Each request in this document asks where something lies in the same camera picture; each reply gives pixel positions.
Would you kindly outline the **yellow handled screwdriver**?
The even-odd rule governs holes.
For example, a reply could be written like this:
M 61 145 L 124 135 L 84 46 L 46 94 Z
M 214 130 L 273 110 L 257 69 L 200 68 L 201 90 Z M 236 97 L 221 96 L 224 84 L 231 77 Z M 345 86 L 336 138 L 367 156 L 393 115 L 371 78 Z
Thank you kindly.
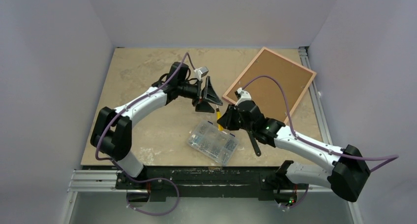
M 217 121 L 221 118 L 221 112 L 218 106 L 216 106 L 216 116 L 217 116 Z M 223 131 L 224 128 L 221 126 L 221 124 L 219 122 L 217 122 L 217 126 L 218 126 L 218 130 L 219 131 Z

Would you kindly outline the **pink picture frame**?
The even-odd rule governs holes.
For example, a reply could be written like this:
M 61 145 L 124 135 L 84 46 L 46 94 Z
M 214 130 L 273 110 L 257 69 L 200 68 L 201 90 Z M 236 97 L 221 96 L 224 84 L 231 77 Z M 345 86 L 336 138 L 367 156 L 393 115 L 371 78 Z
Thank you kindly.
M 292 115 L 315 76 L 316 72 L 295 60 L 263 47 L 222 98 L 228 103 L 237 104 L 235 91 L 243 88 L 250 93 L 266 117 L 287 123 L 288 113 L 281 89 L 284 90 L 289 114 Z

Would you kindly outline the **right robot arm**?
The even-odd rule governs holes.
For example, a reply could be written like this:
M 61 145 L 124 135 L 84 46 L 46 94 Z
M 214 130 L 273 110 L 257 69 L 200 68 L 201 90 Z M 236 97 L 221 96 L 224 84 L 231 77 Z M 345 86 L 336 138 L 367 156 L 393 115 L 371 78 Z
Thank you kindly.
M 230 104 L 217 120 L 227 130 L 245 130 L 259 143 L 295 153 L 311 162 L 292 160 L 282 163 L 276 172 L 277 184 L 288 188 L 292 184 L 309 184 L 331 189 L 340 198 L 356 202 L 370 176 L 358 148 L 328 145 L 312 138 L 296 138 L 283 122 L 265 117 L 252 100 Z

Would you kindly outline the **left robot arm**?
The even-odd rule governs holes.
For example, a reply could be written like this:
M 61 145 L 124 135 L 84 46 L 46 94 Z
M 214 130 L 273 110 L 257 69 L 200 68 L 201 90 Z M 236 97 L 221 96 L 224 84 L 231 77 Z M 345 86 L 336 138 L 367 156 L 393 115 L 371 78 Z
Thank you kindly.
M 191 99 L 197 112 L 214 113 L 212 105 L 223 104 L 207 76 L 207 68 L 195 70 L 198 76 L 194 84 L 190 83 L 190 73 L 188 65 L 174 62 L 169 73 L 163 74 L 145 93 L 117 108 L 103 107 L 98 113 L 90 144 L 128 175 L 127 182 L 134 189 L 141 189 L 147 182 L 145 165 L 131 152 L 132 129 L 140 120 L 179 96 Z

